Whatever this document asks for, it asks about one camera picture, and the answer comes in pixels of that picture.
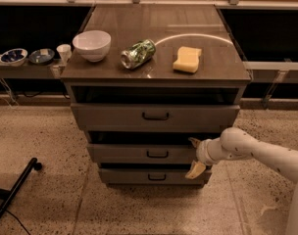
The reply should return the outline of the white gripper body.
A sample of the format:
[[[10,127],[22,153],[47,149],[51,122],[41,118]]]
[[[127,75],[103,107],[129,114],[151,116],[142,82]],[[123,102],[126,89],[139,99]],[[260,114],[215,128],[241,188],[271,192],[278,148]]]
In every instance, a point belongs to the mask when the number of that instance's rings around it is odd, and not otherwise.
[[[204,165],[215,165],[224,158],[220,139],[206,139],[196,148],[196,157]]]

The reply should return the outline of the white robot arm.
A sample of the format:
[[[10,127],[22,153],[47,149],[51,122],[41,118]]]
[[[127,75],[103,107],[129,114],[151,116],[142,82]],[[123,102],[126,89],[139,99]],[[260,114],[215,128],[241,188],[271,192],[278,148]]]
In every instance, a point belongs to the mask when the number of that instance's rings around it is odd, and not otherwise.
[[[186,173],[187,179],[201,175],[207,165],[220,161],[255,159],[295,184],[285,235],[298,235],[298,151],[260,141],[240,128],[225,129],[216,139],[190,138],[196,149],[196,161]]]

